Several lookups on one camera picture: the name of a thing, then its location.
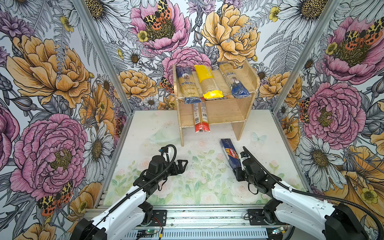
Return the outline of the blue Barilla spaghetti box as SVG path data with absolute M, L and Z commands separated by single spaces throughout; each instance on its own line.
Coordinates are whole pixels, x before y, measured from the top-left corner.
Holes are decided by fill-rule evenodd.
M 241 169 L 242 165 L 238 153 L 232 143 L 231 139 L 221 139 L 221 147 L 226 154 L 229 165 L 233 170 Z

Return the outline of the red clear spaghetti bag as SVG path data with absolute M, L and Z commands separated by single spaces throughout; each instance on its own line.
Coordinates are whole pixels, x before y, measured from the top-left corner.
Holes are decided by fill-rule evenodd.
M 193 104 L 193 115 L 195 123 L 195 132 L 209 132 L 210 126 L 208 121 L 206 104 L 204 101 Z

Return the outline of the dark blue spaghetti bag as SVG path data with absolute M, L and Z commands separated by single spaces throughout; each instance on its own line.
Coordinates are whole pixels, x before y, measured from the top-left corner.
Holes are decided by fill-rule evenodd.
M 181 93 L 185 104 L 201 103 L 201 97 L 190 67 L 176 67 L 178 83 L 181 87 Z

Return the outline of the yellow spaghetti bag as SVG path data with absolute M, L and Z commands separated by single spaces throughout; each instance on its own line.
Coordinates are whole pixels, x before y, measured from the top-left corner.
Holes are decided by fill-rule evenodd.
M 202 88 L 205 100 L 223 98 L 223 92 L 216 84 L 211 67 L 205 65 L 195 65 L 195 70 Z

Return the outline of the blue gold spaghetti bag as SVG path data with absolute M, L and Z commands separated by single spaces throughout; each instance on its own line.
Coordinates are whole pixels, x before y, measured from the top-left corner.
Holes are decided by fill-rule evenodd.
M 245 86 L 240 82 L 240 80 L 237 78 L 235 69 L 233 66 L 228 62 L 218 62 L 219 70 L 222 73 L 224 79 L 226 80 L 227 84 L 229 85 L 231 89 L 231 93 L 234 98 L 236 99 L 242 99 L 250 97 L 251 94 L 249 91 L 245 88 Z

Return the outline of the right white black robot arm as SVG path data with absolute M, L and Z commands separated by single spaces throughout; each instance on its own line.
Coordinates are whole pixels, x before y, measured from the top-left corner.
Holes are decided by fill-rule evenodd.
M 325 197 L 296 190 L 266 170 L 247 148 L 241 157 L 245 180 L 271 198 L 264 206 L 267 223 L 285 223 L 319 240 L 369 239 L 349 204 L 333 205 Z

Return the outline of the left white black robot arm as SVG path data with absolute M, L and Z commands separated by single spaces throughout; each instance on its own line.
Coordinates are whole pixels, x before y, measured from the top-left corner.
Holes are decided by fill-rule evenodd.
M 139 225 L 148 225 L 153 218 L 153 205 L 147 199 L 160 189 L 159 183 L 168 177 L 183 174 L 187 160 L 169 155 L 153 156 L 125 196 L 93 219 L 82 219 L 73 230 L 72 240 L 121 240 Z

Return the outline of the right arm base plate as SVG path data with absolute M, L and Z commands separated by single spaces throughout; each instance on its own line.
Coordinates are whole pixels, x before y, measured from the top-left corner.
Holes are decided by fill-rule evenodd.
M 276 217 L 265 215 L 263 209 L 248 209 L 244 215 L 244 220 L 249 221 L 251 226 L 274 225 L 284 226 L 286 223 L 280 222 Z

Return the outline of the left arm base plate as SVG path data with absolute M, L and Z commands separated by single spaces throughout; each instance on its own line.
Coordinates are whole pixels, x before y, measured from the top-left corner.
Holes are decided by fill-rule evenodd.
M 145 217 L 141 226 L 165 227 L 167 222 L 167 214 L 167 210 L 151 210 L 148 213 L 145 213 Z

